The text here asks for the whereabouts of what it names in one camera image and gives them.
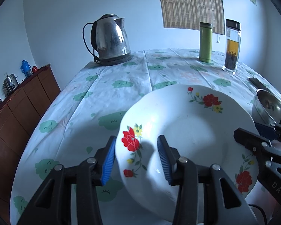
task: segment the stainless steel kettle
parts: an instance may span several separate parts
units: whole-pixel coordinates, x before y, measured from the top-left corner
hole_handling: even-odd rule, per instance
[[[82,30],[84,44],[93,55],[94,62],[104,66],[111,66],[127,62],[131,59],[131,51],[127,34],[124,28],[124,19],[115,14],[105,14],[94,23],[87,23]],[[84,38],[84,29],[92,24],[90,41],[93,53],[87,47]]]

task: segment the kettle base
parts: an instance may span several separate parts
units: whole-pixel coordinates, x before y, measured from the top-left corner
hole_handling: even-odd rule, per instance
[[[132,56],[131,56],[131,53],[129,52],[129,53],[119,56],[119,57],[102,59],[96,63],[100,64],[101,66],[113,66],[113,65],[125,63],[125,62],[131,60],[131,58],[132,58]]]

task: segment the power cord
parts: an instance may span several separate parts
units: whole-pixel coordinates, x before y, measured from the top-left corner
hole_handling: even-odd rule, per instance
[[[252,206],[252,207],[255,207],[257,208],[258,210],[260,210],[262,216],[263,216],[263,220],[264,220],[264,225],[267,225],[267,219],[266,219],[266,214],[264,212],[264,210],[260,207],[260,206],[257,206],[257,205],[254,205],[254,204],[248,204],[249,206]]]

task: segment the floral tablecloth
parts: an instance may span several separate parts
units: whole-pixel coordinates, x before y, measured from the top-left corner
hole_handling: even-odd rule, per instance
[[[256,77],[281,100],[281,94],[245,64],[239,63],[235,75],[224,72],[221,52],[212,52],[210,63],[200,62],[199,52],[194,49],[147,50],[132,56],[129,62],[110,67],[88,63],[52,103],[33,132],[17,168],[10,201],[11,225],[17,223],[56,164],[71,167],[93,156],[111,135],[118,134],[125,112],[153,90],[173,84],[203,85],[231,96],[252,114],[256,89],[248,78]],[[117,163],[107,184],[97,187],[97,194],[103,224],[171,224],[131,198],[121,182]],[[77,224],[75,195],[73,185],[73,225]],[[275,202],[260,183],[246,200],[262,206],[270,218]]]

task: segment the kettle spout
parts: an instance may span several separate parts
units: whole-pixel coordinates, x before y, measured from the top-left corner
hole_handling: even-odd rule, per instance
[[[114,21],[120,27],[121,31],[124,31],[124,20],[125,18],[115,19]]]

